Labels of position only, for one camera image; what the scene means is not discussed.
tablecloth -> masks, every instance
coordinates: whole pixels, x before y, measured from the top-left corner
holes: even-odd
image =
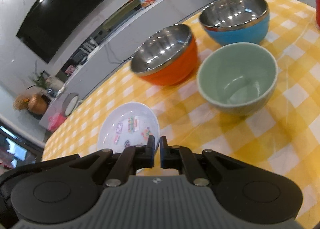
[[[320,220],[320,31],[315,9],[296,0],[266,0],[270,26],[261,45],[276,58],[279,75],[267,105],[247,118],[223,114],[198,93],[196,71],[183,84],[151,85],[124,65],[105,81],[50,137],[43,160],[96,151],[100,127],[112,110],[137,101],[157,115],[169,145],[193,152],[210,148],[284,175],[302,189],[297,221],[312,228]],[[203,61],[219,48],[195,15],[185,21],[196,37]],[[145,175],[164,174],[159,167]]]

light green ceramic bowl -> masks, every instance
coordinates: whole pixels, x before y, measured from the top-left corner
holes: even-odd
[[[222,112],[250,115],[270,99],[278,67],[273,55],[253,43],[233,43],[202,62],[197,84],[200,94]]]

black tv screen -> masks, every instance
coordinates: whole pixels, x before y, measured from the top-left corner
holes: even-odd
[[[45,62],[77,25],[103,0],[37,0],[24,19],[17,37]]]

blue bowl exterior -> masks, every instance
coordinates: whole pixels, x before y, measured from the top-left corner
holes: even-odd
[[[204,29],[221,46],[237,43],[237,42],[250,42],[259,44],[267,35],[269,29],[270,14],[265,17],[261,22],[240,30],[215,32]]]

plate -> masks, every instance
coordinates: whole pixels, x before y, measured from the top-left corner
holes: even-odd
[[[126,103],[104,121],[97,142],[97,150],[111,149],[120,153],[126,147],[147,145],[148,136],[155,137],[155,151],[160,139],[160,126],[153,111],[138,102]]]

